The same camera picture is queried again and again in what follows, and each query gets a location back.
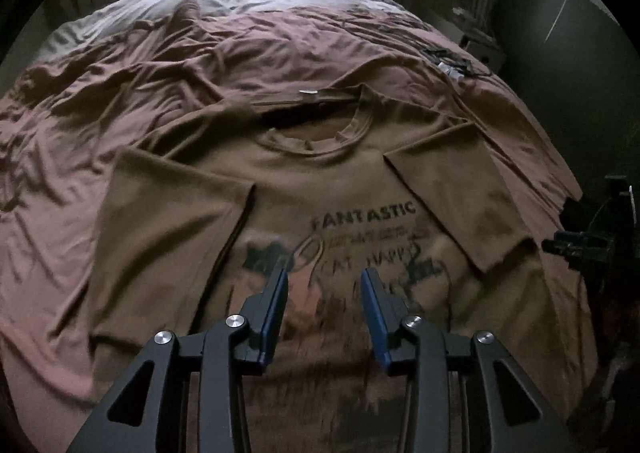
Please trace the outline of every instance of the metal screw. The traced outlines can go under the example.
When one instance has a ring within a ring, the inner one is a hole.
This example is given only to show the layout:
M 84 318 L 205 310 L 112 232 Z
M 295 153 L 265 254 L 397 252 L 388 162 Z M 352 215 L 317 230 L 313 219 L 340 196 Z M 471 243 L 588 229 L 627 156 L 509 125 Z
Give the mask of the metal screw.
M 158 334 L 154 336 L 154 341 L 159 345 L 165 345 L 171 341 L 171 332 L 169 330 L 160 330 Z
M 231 328 L 241 327 L 242 325 L 244 325 L 244 317 L 240 314 L 233 314 L 226 319 L 225 323 L 226 326 Z
M 422 323 L 422 318 L 420 316 L 407 316 L 402 320 L 402 323 L 407 328 L 415 328 Z
M 480 330 L 476 334 L 476 339 L 484 345 L 490 345 L 491 343 L 494 342 L 495 336 L 491 334 L 491 332 L 489 332 L 488 330 Z

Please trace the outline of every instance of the wrinkled fabric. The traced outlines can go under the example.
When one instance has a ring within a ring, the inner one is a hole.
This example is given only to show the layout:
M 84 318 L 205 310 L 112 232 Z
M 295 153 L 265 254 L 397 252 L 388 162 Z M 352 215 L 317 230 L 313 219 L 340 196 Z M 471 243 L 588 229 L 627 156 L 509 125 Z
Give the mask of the wrinkled fabric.
M 164 19 L 23 72 L 0 101 L 1 360 L 41 453 L 65 451 L 95 403 L 86 289 L 114 159 L 185 115 L 231 97 L 366 83 L 473 122 L 534 241 L 561 228 L 564 200 L 580 189 L 539 123 L 495 76 L 450 81 L 421 55 L 425 46 L 470 57 L 409 14 L 293 8 L 213 18 L 186 0 Z M 593 331 L 577 274 L 561 258 L 540 259 L 566 416 L 593 375 Z

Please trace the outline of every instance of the black clamp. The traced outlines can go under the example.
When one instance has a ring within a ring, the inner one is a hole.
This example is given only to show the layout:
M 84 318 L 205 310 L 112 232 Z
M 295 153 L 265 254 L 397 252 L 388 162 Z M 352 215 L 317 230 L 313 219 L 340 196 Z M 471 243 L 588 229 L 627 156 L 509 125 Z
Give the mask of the black clamp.
M 239 314 L 208 331 L 155 335 L 94 408 L 67 453 L 177 453 L 186 441 L 191 372 L 200 372 L 198 451 L 249 453 L 242 375 L 273 359 L 288 295 L 278 269 Z
M 374 355 L 407 375 L 400 453 L 449 451 L 449 373 L 458 372 L 467 453 L 564 453 L 577 448 L 532 380 L 491 332 L 442 332 L 385 292 L 375 269 L 361 277 Z

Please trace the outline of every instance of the graphic print on shirt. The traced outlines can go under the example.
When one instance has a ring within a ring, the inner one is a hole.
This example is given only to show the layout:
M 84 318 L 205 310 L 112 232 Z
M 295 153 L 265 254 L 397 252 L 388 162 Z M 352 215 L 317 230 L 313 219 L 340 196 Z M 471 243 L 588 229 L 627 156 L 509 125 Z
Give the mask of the graphic print on shirt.
M 302 337 L 321 323 L 319 311 L 335 318 L 336 304 L 359 303 L 357 285 L 365 267 L 378 268 L 389 288 L 412 310 L 421 311 L 415 289 L 431 277 L 447 274 L 442 262 L 426 255 L 428 227 L 408 200 L 313 216 L 312 232 L 293 250 L 277 236 L 262 246 L 249 242 L 242 267 L 234 274 L 229 312 L 260 292 L 274 269 L 283 268 L 289 273 L 289 300 L 281 337 Z

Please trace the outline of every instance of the brown t-shirt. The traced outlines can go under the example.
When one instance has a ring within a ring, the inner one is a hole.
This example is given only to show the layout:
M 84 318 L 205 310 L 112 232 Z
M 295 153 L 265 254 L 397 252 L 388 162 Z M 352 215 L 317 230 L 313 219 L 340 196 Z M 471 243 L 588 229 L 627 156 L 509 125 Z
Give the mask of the brown t-shirt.
M 100 391 L 155 332 L 205 330 L 276 267 L 280 343 L 245 380 L 257 452 L 395 449 L 404 379 L 372 360 L 364 267 L 443 329 L 496 332 L 563 408 L 539 251 L 473 123 L 366 86 L 303 90 L 226 100 L 122 150 L 88 287 Z

